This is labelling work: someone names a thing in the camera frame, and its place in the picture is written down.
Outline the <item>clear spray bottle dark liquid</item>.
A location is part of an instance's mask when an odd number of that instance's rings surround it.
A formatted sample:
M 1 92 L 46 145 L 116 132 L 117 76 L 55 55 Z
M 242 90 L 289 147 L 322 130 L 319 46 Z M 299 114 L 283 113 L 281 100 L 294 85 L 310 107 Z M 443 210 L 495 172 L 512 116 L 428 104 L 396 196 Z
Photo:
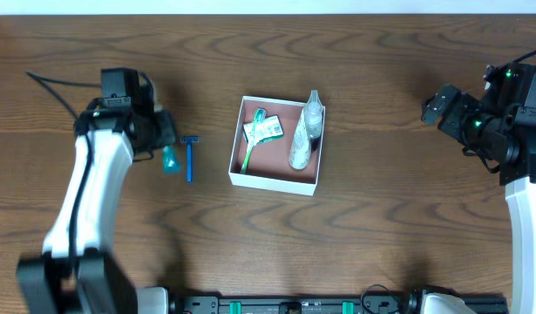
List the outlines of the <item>clear spray bottle dark liquid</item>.
M 322 137 L 323 106 L 317 90 L 310 92 L 309 100 L 303 108 L 304 123 L 309 136 L 311 151 L 314 152 Z

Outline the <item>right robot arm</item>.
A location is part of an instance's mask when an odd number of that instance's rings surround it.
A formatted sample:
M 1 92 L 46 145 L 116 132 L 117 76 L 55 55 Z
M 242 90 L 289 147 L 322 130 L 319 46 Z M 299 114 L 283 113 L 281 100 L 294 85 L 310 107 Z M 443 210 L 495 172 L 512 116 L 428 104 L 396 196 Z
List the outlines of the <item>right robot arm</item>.
M 536 65 L 488 66 L 476 99 L 444 85 L 422 104 L 421 120 L 449 135 L 466 156 L 499 175 L 512 228 L 512 313 L 536 313 Z

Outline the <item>red green toothpaste tube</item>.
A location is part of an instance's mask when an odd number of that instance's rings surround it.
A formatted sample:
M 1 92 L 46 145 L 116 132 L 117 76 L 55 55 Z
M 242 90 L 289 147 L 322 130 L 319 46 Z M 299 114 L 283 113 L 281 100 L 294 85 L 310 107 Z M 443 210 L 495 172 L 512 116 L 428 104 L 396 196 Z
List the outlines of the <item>red green toothpaste tube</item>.
M 180 163 L 172 146 L 163 147 L 162 160 L 165 174 L 175 174 L 180 171 Z

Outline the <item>green white toothbrush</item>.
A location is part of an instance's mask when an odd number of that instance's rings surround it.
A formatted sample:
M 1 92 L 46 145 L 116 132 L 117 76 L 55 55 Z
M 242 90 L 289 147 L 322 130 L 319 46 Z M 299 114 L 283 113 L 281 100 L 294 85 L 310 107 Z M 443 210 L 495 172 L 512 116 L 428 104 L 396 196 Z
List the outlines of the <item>green white toothbrush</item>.
M 253 120 L 252 120 L 252 128 L 250 130 L 250 134 L 248 136 L 248 144 L 247 144 L 247 151 L 246 151 L 246 155 L 245 155 L 245 158 L 244 158 L 244 161 L 242 163 L 242 166 L 241 166 L 241 171 L 240 173 L 241 174 L 245 174 L 247 169 L 248 169 L 248 163 L 249 163 L 249 158 L 250 158 L 250 155 L 252 153 L 252 150 L 256 144 L 256 141 L 255 141 L 255 130 L 256 130 L 256 127 L 258 124 L 262 124 L 263 121 L 265 120 L 267 116 L 267 110 L 262 108 L 262 107 L 258 107 L 255 109 L 254 111 L 254 116 L 253 116 Z

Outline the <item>blue disposable razor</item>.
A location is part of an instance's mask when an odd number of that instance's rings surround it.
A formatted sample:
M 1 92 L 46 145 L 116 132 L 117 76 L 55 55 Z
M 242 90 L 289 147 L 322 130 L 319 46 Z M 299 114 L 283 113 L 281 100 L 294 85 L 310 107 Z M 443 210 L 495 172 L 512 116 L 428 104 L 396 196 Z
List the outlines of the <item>blue disposable razor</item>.
M 187 150 L 187 182 L 193 182 L 193 144 L 200 140 L 198 136 L 184 136 L 181 142 L 186 145 Z

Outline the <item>white cosmetic tube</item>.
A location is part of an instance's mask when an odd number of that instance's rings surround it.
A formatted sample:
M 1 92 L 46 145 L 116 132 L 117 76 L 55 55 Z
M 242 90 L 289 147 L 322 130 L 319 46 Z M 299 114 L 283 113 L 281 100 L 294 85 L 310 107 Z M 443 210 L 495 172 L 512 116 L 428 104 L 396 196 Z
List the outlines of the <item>white cosmetic tube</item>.
M 304 113 L 298 120 L 291 144 L 288 163 L 295 170 L 304 170 L 310 161 L 311 146 Z

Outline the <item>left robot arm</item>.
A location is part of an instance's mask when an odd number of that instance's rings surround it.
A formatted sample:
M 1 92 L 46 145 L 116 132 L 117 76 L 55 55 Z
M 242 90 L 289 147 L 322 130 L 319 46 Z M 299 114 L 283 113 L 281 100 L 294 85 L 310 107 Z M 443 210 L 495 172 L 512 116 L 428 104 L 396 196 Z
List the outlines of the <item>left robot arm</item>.
M 153 82 L 129 68 L 104 69 L 101 95 L 74 113 L 76 158 L 57 220 L 38 257 L 23 257 L 17 281 L 32 313 L 168 313 L 163 287 L 136 288 L 114 259 L 114 225 L 126 174 L 163 155 L 180 170 L 170 112 L 156 103 Z

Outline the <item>green white soap packet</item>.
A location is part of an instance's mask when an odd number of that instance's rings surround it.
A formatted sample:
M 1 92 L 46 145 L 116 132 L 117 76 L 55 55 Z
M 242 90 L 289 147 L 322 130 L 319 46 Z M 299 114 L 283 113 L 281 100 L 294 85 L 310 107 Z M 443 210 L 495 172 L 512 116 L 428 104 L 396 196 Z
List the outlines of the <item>green white soap packet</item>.
M 267 117 L 261 124 L 257 124 L 254 130 L 254 143 L 262 144 L 272 140 L 278 140 L 284 135 L 282 124 L 277 115 Z

